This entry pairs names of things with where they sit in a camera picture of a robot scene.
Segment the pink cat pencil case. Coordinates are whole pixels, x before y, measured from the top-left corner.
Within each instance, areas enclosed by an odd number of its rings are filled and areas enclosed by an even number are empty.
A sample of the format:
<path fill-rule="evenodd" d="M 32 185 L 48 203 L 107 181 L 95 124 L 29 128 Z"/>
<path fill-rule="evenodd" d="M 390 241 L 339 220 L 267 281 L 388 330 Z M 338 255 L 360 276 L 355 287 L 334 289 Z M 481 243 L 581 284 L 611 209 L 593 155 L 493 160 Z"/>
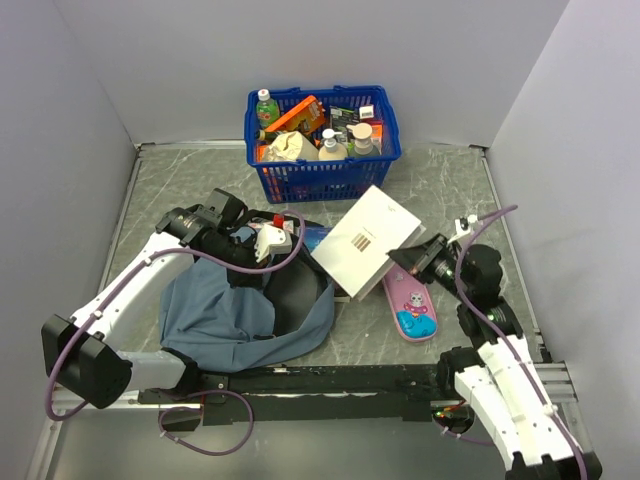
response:
<path fill-rule="evenodd" d="M 409 342 L 434 337 L 437 318 L 427 288 L 401 267 L 394 265 L 382 285 L 400 336 Z"/>

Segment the white notebook with barcode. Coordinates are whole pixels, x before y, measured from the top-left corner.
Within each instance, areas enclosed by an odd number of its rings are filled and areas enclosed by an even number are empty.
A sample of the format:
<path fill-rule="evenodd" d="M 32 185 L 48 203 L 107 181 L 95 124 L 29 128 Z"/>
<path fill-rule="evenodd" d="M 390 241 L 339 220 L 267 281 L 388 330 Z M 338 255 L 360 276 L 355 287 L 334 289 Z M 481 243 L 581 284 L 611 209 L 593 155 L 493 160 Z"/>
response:
<path fill-rule="evenodd" d="M 376 186 L 370 187 L 311 252 L 353 300 L 360 301 L 391 269 L 391 250 L 414 245 L 421 220 Z"/>

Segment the Jane Eyre book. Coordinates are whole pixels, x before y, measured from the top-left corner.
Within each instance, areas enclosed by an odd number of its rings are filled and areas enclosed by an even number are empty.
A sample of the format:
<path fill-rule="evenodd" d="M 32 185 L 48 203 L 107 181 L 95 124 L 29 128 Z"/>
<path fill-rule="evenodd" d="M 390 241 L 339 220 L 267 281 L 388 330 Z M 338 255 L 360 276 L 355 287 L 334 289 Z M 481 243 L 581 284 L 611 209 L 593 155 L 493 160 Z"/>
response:
<path fill-rule="evenodd" d="M 304 245 L 309 252 L 313 252 L 320 242 L 330 233 L 331 227 L 310 226 L 306 227 Z M 338 285 L 334 287 L 334 301 L 336 303 L 349 303 L 351 297 Z"/>

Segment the blue grey backpack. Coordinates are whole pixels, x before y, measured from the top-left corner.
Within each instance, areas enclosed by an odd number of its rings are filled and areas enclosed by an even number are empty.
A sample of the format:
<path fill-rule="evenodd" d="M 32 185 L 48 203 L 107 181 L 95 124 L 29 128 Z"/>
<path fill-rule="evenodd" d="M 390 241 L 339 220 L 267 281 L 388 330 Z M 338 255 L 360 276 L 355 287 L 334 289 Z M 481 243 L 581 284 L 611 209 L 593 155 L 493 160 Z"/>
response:
<path fill-rule="evenodd" d="M 235 373 L 305 355 L 326 339 L 334 321 L 334 284 L 301 248 L 279 255 L 277 270 L 238 268 L 214 254 L 218 242 L 252 232 L 244 219 L 229 228 L 204 228 L 188 247 L 201 252 L 160 300 L 161 347 L 191 358 L 202 370 Z M 262 288 L 232 288 L 227 270 L 264 274 Z"/>

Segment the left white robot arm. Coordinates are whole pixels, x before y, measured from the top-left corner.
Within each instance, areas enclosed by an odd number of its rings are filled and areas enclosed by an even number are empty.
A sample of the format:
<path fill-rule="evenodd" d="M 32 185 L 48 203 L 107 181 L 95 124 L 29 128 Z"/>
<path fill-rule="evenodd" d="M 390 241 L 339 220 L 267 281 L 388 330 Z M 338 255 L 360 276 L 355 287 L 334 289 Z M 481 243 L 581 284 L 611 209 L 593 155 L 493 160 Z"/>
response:
<path fill-rule="evenodd" d="M 201 370 L 191 357 L 169 347 L 125 352 L 122 346 L 146 306 L 197 262 L 226 268 L 232 285 L 258 285 L 262 271 L 253 244 L 236 235 L 253 215 L 221 189 L 203 204 L 170 210 L 140 253 L 94 299 L 70 318 L 48 319 L 41 329 L 46 408 L 53 407 L 57 385 L 98 409 L 135 390 L 163 390 L 177 402 L 192 398 Z"/>

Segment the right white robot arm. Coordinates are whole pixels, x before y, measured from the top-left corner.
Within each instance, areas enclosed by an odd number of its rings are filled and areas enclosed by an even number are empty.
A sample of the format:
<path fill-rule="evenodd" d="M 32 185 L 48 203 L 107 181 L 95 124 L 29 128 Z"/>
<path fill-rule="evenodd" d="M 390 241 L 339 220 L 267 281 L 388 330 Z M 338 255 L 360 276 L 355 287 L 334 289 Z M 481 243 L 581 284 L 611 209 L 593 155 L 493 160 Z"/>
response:
<path fill-rule="evenodd" d="M 463 248 L 438 234 L 388 255 L 415 280 L 437 283 L 458 300 L 459 325 L 471 344 L 441 354 L 436 384 L 444 396 L 470 406 L 498 450 L 506 478 L 600 478 L 600 460 L 560 419 L 501 293 L 501 254 L 483 244 Z"/>

